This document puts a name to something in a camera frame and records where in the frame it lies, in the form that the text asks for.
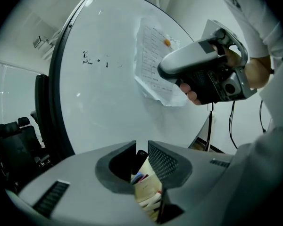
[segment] whiteboard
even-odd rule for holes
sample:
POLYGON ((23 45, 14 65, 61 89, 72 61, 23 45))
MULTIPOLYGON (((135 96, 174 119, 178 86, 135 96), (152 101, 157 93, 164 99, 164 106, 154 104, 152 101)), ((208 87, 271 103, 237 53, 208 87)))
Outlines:
POLYGON ((148 140, 188 147, 208 118, 206 105, 165 107, 145 98, 134 80, 136 34, 149 12, 180 47, 192 42, 171 17, 145 0, 85 0, 61 64, 51 63, 61 66, 61 112, 76 154, 131 140, 145 151, 148 140), (92 64, 83 64, 84 51, 92 64))

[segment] paper sheet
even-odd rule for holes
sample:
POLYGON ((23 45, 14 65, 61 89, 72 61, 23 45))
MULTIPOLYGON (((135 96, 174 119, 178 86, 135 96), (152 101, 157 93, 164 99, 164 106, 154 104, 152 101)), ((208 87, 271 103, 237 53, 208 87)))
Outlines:
POLYGON ((164 106, 183 106, 187 96, 173 83, 160 77, 157 66, 164 56, 178 48, 178 41, 160 29, 154 16, 141 19, 136 38, 135 80, 142 86, 145 97, 159 100, 164 106), (171 47, 165 39, 171 41, 171 47))

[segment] black chair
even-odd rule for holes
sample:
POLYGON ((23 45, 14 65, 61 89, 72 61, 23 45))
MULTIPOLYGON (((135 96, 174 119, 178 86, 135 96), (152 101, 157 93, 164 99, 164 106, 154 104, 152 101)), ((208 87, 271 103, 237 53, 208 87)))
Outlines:
POLYGON ((4 170, 9 173, 9 181, 17 182, 18 189, 42 173, 25 144, 25 134, 21 132, 17 122, 2 127, 0 159, 4 170))
POLYGON ((47 148, 42 148, 39 140, 36 136, 34 127, 30 124, 27 117, 21 117, 18 119, 18 124, 21 127, 21 132, 23 133, 24 143, 28 147, 32 157, 39 157, 40 161, 43 163, 45 160, 49 159, 50 155, 47 148))
POLYGON ((36 76, 34 96, 40 133, 50 154, 50 161, 55 165, 75 153, 72 148, 67 149, 61 145, 58 136, 54 133, 55 129, 50 116, 48 76, 44 74, 36 76))

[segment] orange sticker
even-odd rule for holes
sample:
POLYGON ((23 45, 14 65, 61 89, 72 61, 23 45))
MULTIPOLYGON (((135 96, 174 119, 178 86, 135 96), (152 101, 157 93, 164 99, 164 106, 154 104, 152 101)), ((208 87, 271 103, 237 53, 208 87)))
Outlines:
POLYGON ((169 41, 169 40, 167 40, 167 39, 165 39, 165 45, 167 45, 168 47, 170 47, 171 46, 171 42, 169 41))

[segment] cable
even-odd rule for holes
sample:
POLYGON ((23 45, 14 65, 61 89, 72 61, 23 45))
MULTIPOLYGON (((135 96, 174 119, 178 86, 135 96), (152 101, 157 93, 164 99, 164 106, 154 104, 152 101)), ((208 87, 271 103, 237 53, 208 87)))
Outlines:
POLYGON ((208 116, 208 138, 207 138, 207 144, 204 147, 204 151, 207 152, 209 150, 209 141, 211 138, 211 130, 212 130, 212 112, 208 116))
POLYGON ((238 149, 232 137, 232 123, 233 123, 233 117, 234 117, 234 109, 235 109, 235 101, 233 101, 233 104, 232 104, 232 111, 231 111, 230 118, 228 121, 228 130, 230 132, 230 138, 232 140, 232 143, 234 144, 236 149, 238 149))
POLYGON ((261 103, 260 103, 259 117, 260 117, 260 123, 261 123, 262 131, 263 131, 263 133, 265 133, 266 130, 263 128, 262 118, 261 118, 261 114, 262 114, 262 104, 263 104, 263 100, 261 100, 261 103))

